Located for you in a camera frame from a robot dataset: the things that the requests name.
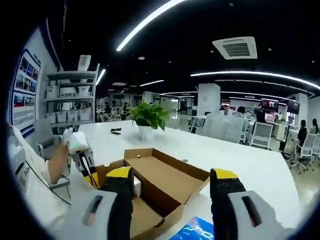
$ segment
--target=blue magazine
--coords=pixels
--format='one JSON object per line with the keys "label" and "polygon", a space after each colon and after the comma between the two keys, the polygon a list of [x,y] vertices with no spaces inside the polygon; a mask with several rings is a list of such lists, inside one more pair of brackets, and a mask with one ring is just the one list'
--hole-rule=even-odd
{"label": "blue magazine", "polygon": [[194,216],[169,240],[214,240],[214,225]]}

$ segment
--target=white flower pot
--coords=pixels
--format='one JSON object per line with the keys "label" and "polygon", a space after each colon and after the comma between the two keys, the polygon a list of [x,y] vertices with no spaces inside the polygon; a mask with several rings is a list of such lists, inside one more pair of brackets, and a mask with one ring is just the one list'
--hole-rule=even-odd
{"label": "white flower pot", "polygon": [[150,126],[138,126],[139,136],[142,141],[148,142],[154,138],[156,130]]}

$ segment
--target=wall poster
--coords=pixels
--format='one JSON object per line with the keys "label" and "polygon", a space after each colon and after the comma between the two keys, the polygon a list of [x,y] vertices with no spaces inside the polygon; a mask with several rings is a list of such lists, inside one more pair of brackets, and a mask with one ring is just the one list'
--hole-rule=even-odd
{"label": "wall poster", "polygon": [[15,73],[11,90],[10,121],[22,135],[34,130],[36,120],[36,90],[39,80],[40,62],[25,49]]}

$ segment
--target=black ceiling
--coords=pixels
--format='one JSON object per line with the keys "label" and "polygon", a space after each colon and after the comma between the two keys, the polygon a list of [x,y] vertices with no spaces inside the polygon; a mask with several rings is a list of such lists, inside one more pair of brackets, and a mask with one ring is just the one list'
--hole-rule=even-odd
{"label": "black ceiling", "polygon": [[[49,29],[64,70],[76,70],[79,56],[91,55],[91,67],[100,63],[106,69],[97,87],[99,96],[105,96],[108,89],[123,89],[111,87],[114,82],[136,86],[156,80],[164,81],[130,87],[128,91],[184,92],[195,91],[197,84],[214,80],[254,80],[290,85],[320,95],[314,87],[278,77],[190,77],[202,72],[256,71],[320,85],[320,17],[313,4],[295,0],[186,0],[150,22],[122,51],[116,51],[137,24],[168,1],[67,1],[65,32],[64,4],[57,4],[49,17]],[[215,40],[247,36],[255,38],[257,59],[225,60],[212,44]],[[250,81],[216,83],[225,92],[281,97],[300,92]]]}

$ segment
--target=photo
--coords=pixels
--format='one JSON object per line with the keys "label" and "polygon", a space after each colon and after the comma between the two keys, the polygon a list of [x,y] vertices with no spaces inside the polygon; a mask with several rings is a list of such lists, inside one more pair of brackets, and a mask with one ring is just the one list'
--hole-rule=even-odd
{"label": "photo", "polygon": [[35,105],[35,97],[34,96],[26,96],[24,105],[25,106],[34,106]]}
{"label": "photo", "polygon": [[36,92],[36,83],[33,81],[31,82],[30,92],[33,92],[33,93]]}
{"label": "photo", "polygon": [[32,78],[34,80],[38,79],[39,71],[37,69],[33,69]]}
{"label": "photo", "polygon": [[26,69],[26,74],[31,77],[33,72],[34,72],[34,67],[29,63]]}
{"label": "photo", "polygon": [[31,86],[31,80],[24,78],[23,89],[30,91],[30,86]]}
{"label": "photo", "polygon": [[20,63],[20,70],[26,72],[28,67],[28,60],[25,59],[25,57],[22,58],[21,63]]}
{"label": "photo", "polygon": [[18,89],[23,89],[23,87],[24,87],[24,76],[22,76],[21,74],[19,74],[16,77],[15,87],[18,88]]}
{"label": "photo", "polygon": [[13,97],[13,107],[19,108],[24,106],[25,106],[25,96],[22,95],[21,93],[15,92]]}

